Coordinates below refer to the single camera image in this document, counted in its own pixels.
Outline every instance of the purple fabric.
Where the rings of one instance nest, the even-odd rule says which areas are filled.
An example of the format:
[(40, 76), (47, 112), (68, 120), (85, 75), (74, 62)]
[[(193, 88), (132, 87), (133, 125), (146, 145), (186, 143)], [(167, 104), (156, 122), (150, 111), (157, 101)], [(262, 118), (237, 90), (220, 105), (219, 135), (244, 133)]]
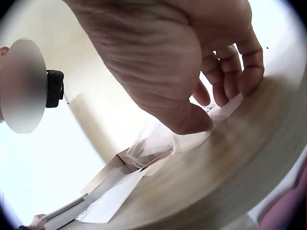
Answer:
[(298, 183), (287, 191), (265, 214), (260, 222), (260, 230), (280, 230), (288, 225), (305, 198), (306, 166)]

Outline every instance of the sleeve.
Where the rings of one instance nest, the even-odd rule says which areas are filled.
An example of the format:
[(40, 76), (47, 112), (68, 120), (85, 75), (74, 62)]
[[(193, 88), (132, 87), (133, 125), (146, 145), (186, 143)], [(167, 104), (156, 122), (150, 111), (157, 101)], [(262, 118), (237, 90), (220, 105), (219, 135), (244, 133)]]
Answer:
[(17, 229), (19, 228), (19, 226), (23, 226), (23, 223), (5, 199), (5, 196), (2, 191), (0, 191), (0, 204), (4, 215), (6, 216), (7, 220), (10, 222), (13, 228)]

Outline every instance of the finger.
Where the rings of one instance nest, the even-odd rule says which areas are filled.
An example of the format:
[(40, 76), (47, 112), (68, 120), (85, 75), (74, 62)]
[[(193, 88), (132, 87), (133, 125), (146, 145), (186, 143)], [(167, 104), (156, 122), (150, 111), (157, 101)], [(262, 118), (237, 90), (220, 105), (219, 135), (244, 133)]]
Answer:
[(234, 45), (216, 51), (220, 59), (221, 69), (224, 73), (224, 89), (228, 99), (239, 94), (238, 78), (242, 73), (239, 54)]
[(45, 216), (46, 214), (38, 214), (38, 215), (36, 215), (36, 217), (38, 217), (38, 218), (42, 218), (43, 216)]
[(212, 85), (213, 96), (217, 105), (225, 105), (229, 99), (224, 89), (224, 73), (218, 58), (213, 52), (203, 57), (201, 70)]
[(237, 42), (239, 52), (242, 54), (244, 70), (238, 78), (239, 91), (250, 95), (263, 79), (263, 50), (253, 31), (245, 39)]
[(180, 107), (169, 109), (167, 113), (153, 115), (179, 135), (207, 131), (213, 125), (208, 114), (189, 100), (182, 103)]
[(201, 80), (199, 80), (197, 83), (196, 89), (194, 90), (192, 96), (202, 106), (210, 104), (210, 95)]

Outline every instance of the person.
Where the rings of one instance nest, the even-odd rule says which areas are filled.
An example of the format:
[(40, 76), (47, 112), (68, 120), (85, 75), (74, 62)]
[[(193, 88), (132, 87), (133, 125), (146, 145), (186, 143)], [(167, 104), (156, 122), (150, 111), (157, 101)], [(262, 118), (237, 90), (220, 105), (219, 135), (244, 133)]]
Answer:
[(44, 230), (46, 220), (43, 218), (45, 214), (35, 215), (30, 225), (24, 226), (18, 216), (10, 207), (5, 199), (4, 193), (0, 190), (0, 210), (3, 213), (11, 227), (18, 230)]
[(210, 104), (200, 72), (219, 106), (250, 95), (263, 79), (247, 0), (63, 1), (135, 103), (177, 134), (212, 127), (205, 111), (189, 102), (192, 95)]

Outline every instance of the window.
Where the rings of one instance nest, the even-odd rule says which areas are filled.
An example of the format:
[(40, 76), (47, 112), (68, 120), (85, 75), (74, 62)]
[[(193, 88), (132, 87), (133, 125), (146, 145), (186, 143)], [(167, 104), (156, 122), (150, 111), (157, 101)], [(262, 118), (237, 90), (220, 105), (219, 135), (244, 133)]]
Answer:
[(105, 166), (64, 100), (27, 135), (0, 124), (0, 188), (23, 222), (80, 197)]

